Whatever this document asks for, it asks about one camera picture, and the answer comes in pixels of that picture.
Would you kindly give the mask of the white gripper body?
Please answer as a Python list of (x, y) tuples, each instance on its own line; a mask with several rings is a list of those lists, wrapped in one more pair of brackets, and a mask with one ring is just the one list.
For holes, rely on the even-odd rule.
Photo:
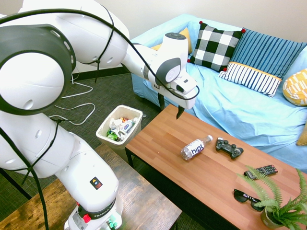
[(197, 83), (195, 80), (174, 80), (166, 88), (151, 83), (152, 88), (185, 109), (191, 109), (196, 100)]

